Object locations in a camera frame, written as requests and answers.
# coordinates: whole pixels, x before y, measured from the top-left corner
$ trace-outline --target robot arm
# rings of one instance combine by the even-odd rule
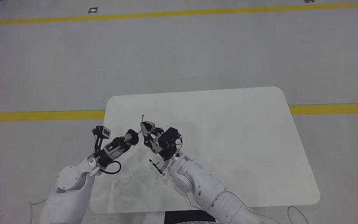
[[[114,138],[101,149],[103,139],[110,137],[110,130],[104,126],[97,126],[92,132],[96,136],[93,154],[79,165],[67,166],[61,170],[40,215],[40,224],[80,224],[90,202],[95,176],[103,172],[116,173],[105,170],[111,163],[116,162],[120,165],[115,159],[138,143],[138,134],[129,129],[126,135]]]
[[[142,133],[146,133],[143,128],[150,128],[154,123],[142,122],[146,125],[141,125]],[[169,174],[173,178],[173,183],[176,187],[181,189],[185,193],[191,192],[195,201],[200,207],[208,214],[226,224],[259,224],[259,223],[277,223],[276,221],[253,213],[253,210],[247,207],[234,193],[230,192],[228,188],[217,178],[202,169],[202,167],[196,162],[186,156],[179,150],[173,150],[176,146],[175,141],[180,139],[181,135],[177,132],[173,132],[174,128],[169,128],[166,132],[161,131],[161,135],[156,135],[150,141],[150,146],[155,146],[156,151],[159,151],[160,155],[171,155],[170,158],[164,158],[163,160],[172,160],[169,166]],[[167,144],[159,144],[162,136],[167,136],[164,142]],[[168,166],[164,162],[161,169],[157,168],[160,173]]]

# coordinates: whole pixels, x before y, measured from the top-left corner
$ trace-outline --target yellow floor line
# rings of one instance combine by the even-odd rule
[[[280,12],[280,11],[301,11],[301,10],[331,10],[331,9],[338,9],[338,8],[358,8],[358,3],[302,4],[298,6],[223,8],[223,9],[215,9],[215,10],[147,12],[147,13],[133,13],[133,14],[122,14],[122,15],[90,15],[90,16],[58,17],[58,18],[24,18],[19,20],[0,20],[0,25],[44,24],[50,22],[123,20],[123,19],[130,19],[130,18],[196,16],[196,15],[238,14],[238,13]]]
[[[358,104],[290,105],[292,115],[358,114]]]
[[[290,105],[292,115],[358,114],[358,104]],[[96,120],[104,110],[40,111],[0,113],[0,122],[38,120]]]

